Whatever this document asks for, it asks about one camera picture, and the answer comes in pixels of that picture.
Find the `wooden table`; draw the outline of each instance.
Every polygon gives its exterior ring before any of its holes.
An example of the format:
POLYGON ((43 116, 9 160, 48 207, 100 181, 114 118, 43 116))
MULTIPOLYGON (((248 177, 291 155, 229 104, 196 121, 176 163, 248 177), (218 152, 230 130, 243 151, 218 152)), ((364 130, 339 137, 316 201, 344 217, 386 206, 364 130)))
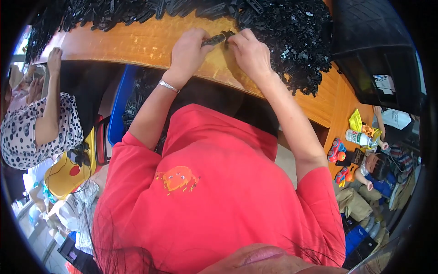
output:
MULTIPOLYGON (((109 32, 90 31, 91 25, 88 23, 69 33, 58 32, 38 63, 46 62, 49 52, 57 46, 63 50, 63 60, 101 60, 168 69, 173 45, 189 28, 204 28, 211 36, 219 34, 222 30, 231 29, 237 32, 233 19, 221 18, 210 21, 196 18, 194 12, 185 18, 171 18, 166 14, 162 20, 152 18, 143 24, 135 22, 128 27, 117 24, 109 32)), ((328 73, 323 73, 322 83, 315 98, 299 91, 295 96, 307 117, 326 128, 320 137, 326 152, 335 137, 344 139, 345 131, 349 127, 348 118, 356 108, 359 108, 364 122, 372 122, 372 107, 357 101, 348 81, 336 70, 337 67, 333 63, 333 68, 328 73)), ((260 90, 239 69, 231 51, 224 49, 223 43, 207 55, 195 76, 263 98, 260 90)), ((347 149, 352 150, 356 147, 350 142, 346 142, 345 145, 347 149)), ((332 174, 336 174, 340 168, 330 164, 330 170, 332 174)))

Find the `red toy car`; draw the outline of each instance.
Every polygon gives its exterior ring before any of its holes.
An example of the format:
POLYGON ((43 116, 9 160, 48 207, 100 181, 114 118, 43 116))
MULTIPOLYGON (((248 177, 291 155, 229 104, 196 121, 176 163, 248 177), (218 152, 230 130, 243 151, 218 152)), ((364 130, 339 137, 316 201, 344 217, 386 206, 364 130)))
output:
POLYGON ((343 167, 341 171, 339 171, 335 176, 336 184, 339 185, 339 187, 345 186, 345 181, 352 181, 353 176, 349 173, 347 167, 343 167))
POLYGON ((337 160, 344 161, 346 151, 347 149, 345 148, 344 143, 341 141, 341 139, 336 138, 333 141, 332 148, 327 154, 327 159, 330 163, 334 163, 337 160))

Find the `cartoon print on shirt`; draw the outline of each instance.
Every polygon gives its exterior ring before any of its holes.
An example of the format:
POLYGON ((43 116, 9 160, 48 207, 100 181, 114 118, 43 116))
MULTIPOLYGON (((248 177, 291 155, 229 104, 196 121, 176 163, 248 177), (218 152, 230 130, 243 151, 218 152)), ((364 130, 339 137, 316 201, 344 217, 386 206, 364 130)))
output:
POLYGON ((155 178, 156 180, 162 180, 164 183, 164 188, 167 187, 167 190, 169 192, 180 189, 182 187, 184 187, 183 192, 185 192, 186 190, 190 192, 193 190, 193 188, 196 187, 196 184, 201 177, 196 177, 195 175, 193 175, 191 169, 188 167, 177 166, 167 172, 157 171, 155 178))

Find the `polka dot shirt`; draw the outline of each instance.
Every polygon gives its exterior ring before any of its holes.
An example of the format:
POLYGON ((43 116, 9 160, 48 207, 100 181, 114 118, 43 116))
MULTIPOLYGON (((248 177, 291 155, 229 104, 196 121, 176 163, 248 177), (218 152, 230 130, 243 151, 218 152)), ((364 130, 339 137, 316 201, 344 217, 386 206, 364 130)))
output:
POLYGON ((1 153, 9 166, 26 170, 84 141, 74 96, 61 93, 60 104, 58 137, 38 146, 35 143, 35 121, 44 113, 46 98, 6 113, 0 128, 1 153))

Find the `silver bracelet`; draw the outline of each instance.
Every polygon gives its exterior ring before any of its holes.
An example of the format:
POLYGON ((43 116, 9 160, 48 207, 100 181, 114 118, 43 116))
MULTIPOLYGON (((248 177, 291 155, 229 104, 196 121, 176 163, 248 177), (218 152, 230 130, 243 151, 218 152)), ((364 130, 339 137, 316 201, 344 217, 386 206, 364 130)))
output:
POLYGON ((177 94, 180 93, 180 90, 179 90, 179 89, 176 89, 176 88, 172 87, 171 85, 169 85, 168 83, 166 83, 166 82, 163 81, 163 80, 160 80, 160 81, 158 82, 158 84, 159 84, 159 85, 162 85, 162 86, 165 86, 165 87, 167 87, 168 89, 173 90, 173 91, 176 92, 177 94))

